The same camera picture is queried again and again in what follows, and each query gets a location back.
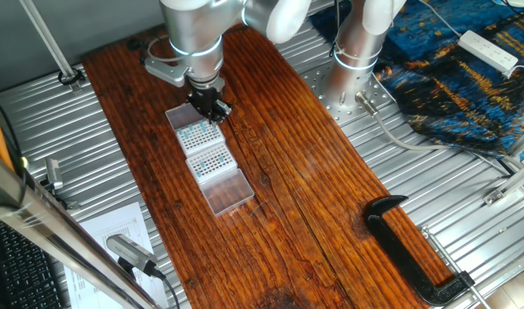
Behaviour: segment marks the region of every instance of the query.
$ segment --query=wood grain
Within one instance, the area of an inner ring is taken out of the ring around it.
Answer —
[[[165,117],[188,90],[150,76],[125,41],[83,58],[192,306],[428,307],[364,225],[387,191],[301,78],[251,30],[224,35],[224,53],[235,109],[220,128],[256,196],[217,218]],[[434,283],[450,277],[401,209],[386,220]]]

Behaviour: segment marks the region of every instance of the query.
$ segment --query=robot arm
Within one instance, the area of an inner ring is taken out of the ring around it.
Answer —
[[[221,100],[224,80],[222,34],[244,23],[274,43],[291,39],[299,30],[310,0],[160,0],[178,66],[145,59],[146,70],[176,87],[188,83],[187,101],[204,117],[219,123],[232,107]]]

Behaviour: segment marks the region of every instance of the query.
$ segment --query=metal slatted surface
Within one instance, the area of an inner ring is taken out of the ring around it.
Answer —
[[[310,14],[332,4],[332,0],[313,1]],[[308,21],[292,40],[276,47],[299,74],[330,60],[330,44]],[[0,93],[0,102],[9,113],[33,176],[44,175],[46,156],[60,161],[65,186],[59,194],[79,202],[81,208],[71,211],[79,222],[140,203],[160,268],[176,289],[181,306],[189,308],[172,261],[89,83],[83,84],[80,93],[72,94],[53,74]],[[381,114],[404,142],[426,141],[410,129],[396,104],[384,106]],[[486,188],[503,181],[487,163],[456,150],[398,148],[367,115],[342,125],[342,129],[388,190],[411,198],[402,207],[413,222],[419,227],[428,225],[476,282],[524,250],[524,195],[485,207],[482,196],[488,192]],[[63,266],[56,263],[55,268],[66,291]],[[168,303],[173,304],[168,290],[166,294]]]

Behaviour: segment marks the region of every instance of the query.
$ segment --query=keyboard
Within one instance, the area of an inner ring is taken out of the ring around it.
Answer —
[[[9,309],[63,308],[59,286],[46,253],[2,222],[0,268]]]

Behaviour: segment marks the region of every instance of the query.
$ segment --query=blue patterned fabric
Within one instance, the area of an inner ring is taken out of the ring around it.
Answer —
[[[488,0],[431,0],[460,33],[472,30],[524,64],[524,15]],[[351,9],[341,5],[341,15]],[[311,17],[334,40],[334,8]],[[409,0],[388,31],[375,72],[408,123],[432,141],[501,157],[524,132],[524,70],[509,80],[460,48],[427,7]]]

